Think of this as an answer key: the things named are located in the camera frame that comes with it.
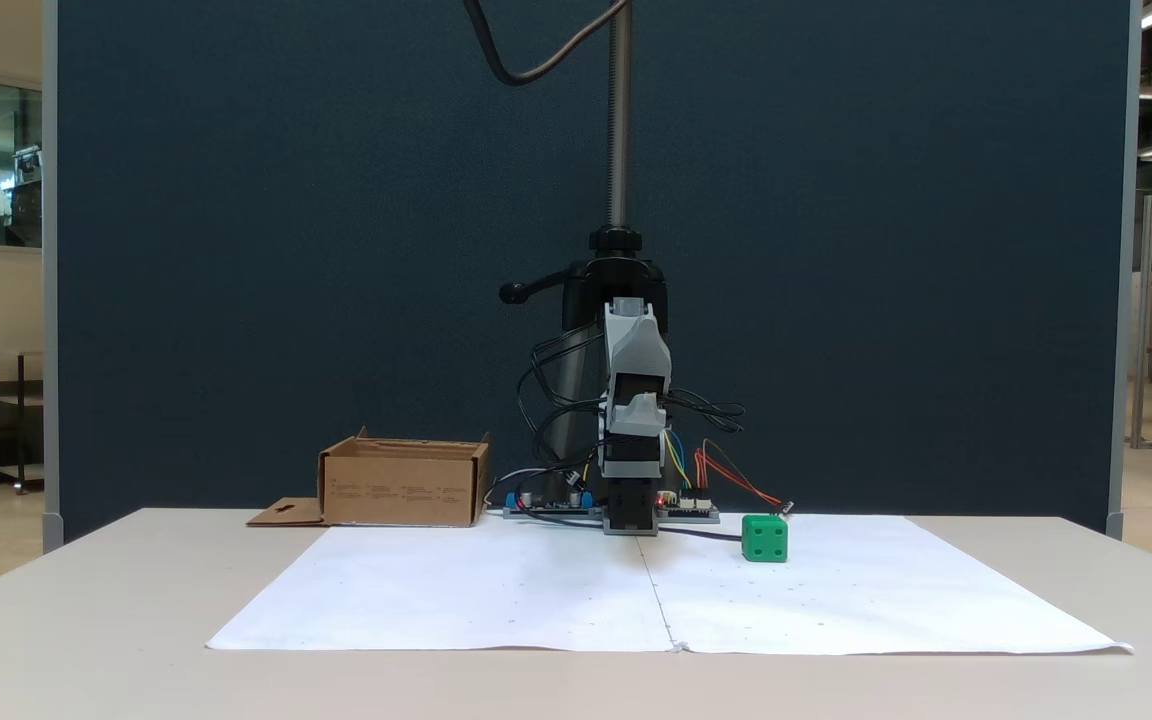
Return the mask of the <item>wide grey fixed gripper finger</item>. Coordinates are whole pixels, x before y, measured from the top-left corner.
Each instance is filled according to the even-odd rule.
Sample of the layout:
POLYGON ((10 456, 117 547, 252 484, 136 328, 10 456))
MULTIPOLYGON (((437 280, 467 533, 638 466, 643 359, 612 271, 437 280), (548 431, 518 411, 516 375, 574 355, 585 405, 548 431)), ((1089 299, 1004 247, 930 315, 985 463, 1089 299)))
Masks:
POLYGON ((657 393, 641 393, 623 402, 612 397, 605 407, 605 434, 658 438, 664 429, 666 410, 660 406, 657 393))

